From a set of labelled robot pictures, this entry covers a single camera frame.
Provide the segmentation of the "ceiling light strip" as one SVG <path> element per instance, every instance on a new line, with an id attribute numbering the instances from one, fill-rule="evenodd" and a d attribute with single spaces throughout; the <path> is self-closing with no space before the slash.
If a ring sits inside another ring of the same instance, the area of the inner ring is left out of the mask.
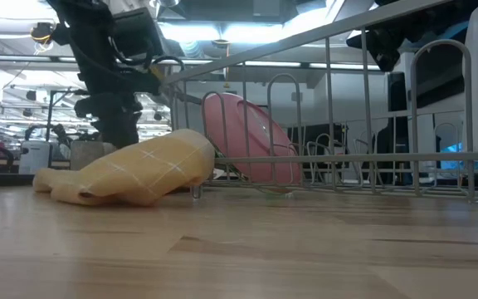
<path id="1" fill-rule="evenodd" d="M 326 63 L 294 61 L 246 61 L 245 64 L 246 66 L 266 66 L 300 69 L 325 69 L 327 67 Z M 362 71 L 364 69 L 364 66 L 361 64 L 331 63 L 330 68 L 333 70 L 343 71 Z"/>
<path id="2" fill-rule="evenodd" d="M 51 61 L 49 56 L 14 56 L 14 55 L 0 55 L 0 61 L 13 62 L 46 62 Z"/>

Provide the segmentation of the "white plastic jug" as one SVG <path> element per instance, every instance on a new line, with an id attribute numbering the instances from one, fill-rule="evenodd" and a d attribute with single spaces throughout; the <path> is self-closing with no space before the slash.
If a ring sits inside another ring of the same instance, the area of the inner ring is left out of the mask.
<path id="1" fill-rule="evenodd" d="M 48 168 L 51 162 L 51 145 L 46 141 L 24 141 L 21 147 L 19 174 L 35 174 Z"/>

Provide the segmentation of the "orange checked dish towel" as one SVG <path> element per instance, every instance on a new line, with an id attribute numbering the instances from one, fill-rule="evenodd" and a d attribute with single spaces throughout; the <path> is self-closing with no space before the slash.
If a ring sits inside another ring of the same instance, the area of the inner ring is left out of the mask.
<path id="1" fill-rule="evenodd" d="M 212 143 L 181 129 L 118 149 L 80 170 L 40 169 L 32 187 L 63 203 L 150 206 L 176 189 L 201 185 L 214 164 Z"/>

